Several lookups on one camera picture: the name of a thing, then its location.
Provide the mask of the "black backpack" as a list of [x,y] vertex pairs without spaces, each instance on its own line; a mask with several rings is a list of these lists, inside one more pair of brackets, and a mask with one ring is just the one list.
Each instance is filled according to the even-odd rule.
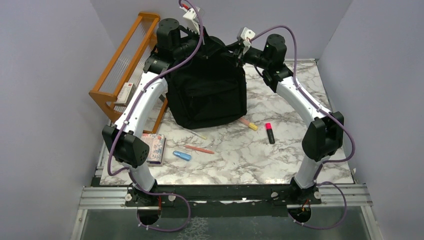
[[165,79],[168,107],[183,128],[226,125],[247,113],[245,71],[215,36],[206,35],[196,55]]

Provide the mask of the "floral cover book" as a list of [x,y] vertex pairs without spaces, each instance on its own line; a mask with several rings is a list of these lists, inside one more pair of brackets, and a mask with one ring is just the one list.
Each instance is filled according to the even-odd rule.
[[162,165],[166,137],[163,134],[143,133],[141,140],[149,146],[146,162],[151,166]]

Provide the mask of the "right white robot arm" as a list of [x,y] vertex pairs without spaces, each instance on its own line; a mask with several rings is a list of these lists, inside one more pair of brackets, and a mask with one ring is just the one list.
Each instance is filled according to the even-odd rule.
[[324,161],[343,145],[344,116],[331,112],[315,100],[285,64],[286,41],[279,34],[267,37],[263,50],[252,47],[255,34],[251,30],[237,36],[234,54],[242,63],[261,68],[262,78],[270,89],[296,110],[307,126],[301,142],[304,158],[290,181],[289,199],[300,204],[316,186],[316,178]]

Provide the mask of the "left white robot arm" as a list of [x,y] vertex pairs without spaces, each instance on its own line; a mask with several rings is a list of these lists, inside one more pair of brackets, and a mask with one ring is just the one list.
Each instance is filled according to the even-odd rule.
[[104,141],[109,150],[107,171],[110,176],[115,176],[123,170],[128,171],[128,175],[133,181],[133,187],[137,189],[138,199],[144,205],[152,205],[157,200],[157,193],[154,189],[157,183],[151,175],[146,159],[149,153],[149,146],[134,135],[137,130],[143,130],[149,112],[153,109],[154,101],[167,87],[165,75],[177,70],[188,63],[198,52],[204,37],[204,26],[201,17],[198,17],[199,39],[198,43],[184,61],[172,68],[163,70],[160,74],[148,72],[148,82],[140,82],[136,90],[136,96],[131,100],[126,108],[123,117],[118,119],[121,127],[105,126],[102,133],[105,134]]

